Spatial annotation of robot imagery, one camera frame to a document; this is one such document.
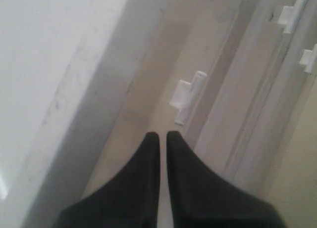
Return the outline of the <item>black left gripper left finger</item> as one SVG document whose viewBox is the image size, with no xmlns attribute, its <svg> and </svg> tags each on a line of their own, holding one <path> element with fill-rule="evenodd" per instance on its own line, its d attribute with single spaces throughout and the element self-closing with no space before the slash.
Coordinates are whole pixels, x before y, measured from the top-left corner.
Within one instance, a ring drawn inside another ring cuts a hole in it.
<svg viewBox="0 0 317 228">
<path fill-rule="evenodd" d="M 145 134 L 128 163 L 90 196 L 63 210 L 55 228 L 155 228 L 160 188 L 160 145 Z"/>
</svg>

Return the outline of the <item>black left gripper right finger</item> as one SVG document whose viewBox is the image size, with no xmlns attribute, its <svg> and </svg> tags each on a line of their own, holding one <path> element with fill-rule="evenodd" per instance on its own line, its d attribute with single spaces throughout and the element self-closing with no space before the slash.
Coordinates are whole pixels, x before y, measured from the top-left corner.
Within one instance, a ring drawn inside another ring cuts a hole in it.
<svg viewBox="0 0 317 228">
<path fill-rule="evenodd" d="M 193 152 L 180 132 L 166 135 L 168 187 L 176 228 L 284 228 L 269 203 L 230 184 Z"/>
</svg>

